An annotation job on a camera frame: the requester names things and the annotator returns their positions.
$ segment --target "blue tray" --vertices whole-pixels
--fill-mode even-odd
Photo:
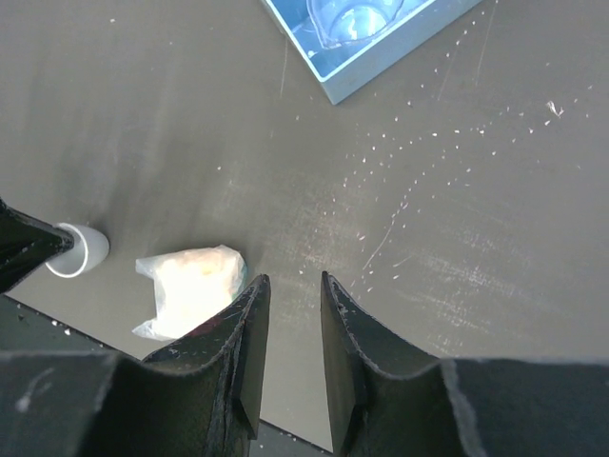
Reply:
[[[393,26],[365,45],[324,50],[306,0],[262,0],[333,105],[395,64],[481,0],[404,0]]]

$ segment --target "white speck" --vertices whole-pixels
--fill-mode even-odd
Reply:
[[[562,116],[562,114],[564,113],[564,109],[562,109],[562,107],[560,107],[560,110],[556,110],[556,105],[554,105],[554,102],[552,100],[550,100],[548,103],[545,104],[546,107],[548,107],[548,109],[550,109],[550,112],[552,114],[554,114],[556,117],[558,117],[560,119],[560,117]]]

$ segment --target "small bag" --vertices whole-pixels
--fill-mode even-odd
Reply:
[[[227,308],[246,278],[243,257],[226,246],[137,259],[135,270],[154,280],[156,317],[133,333],[158,341],[181,338]]]

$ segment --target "table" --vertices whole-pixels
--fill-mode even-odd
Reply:
[[[608,22],[487,0],[332,107],[255,0],[3,2],[0,192],[112,244],[12,296],[141,357],[135,259],[237,248],[273,288],[262,416],[326,448],[324,269],[440,356],[606,356]]]

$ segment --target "plastic cup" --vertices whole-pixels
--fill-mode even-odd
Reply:
[[[320,42],[332,49],[361,43],[389,26],[403,0],[306,0]]]
[[[57,224],[74,236],[74,247],[45,263],[60,278],[75,278],[98,266],[108,256],[110,244],[106,236],[94,228],[73,224]]]

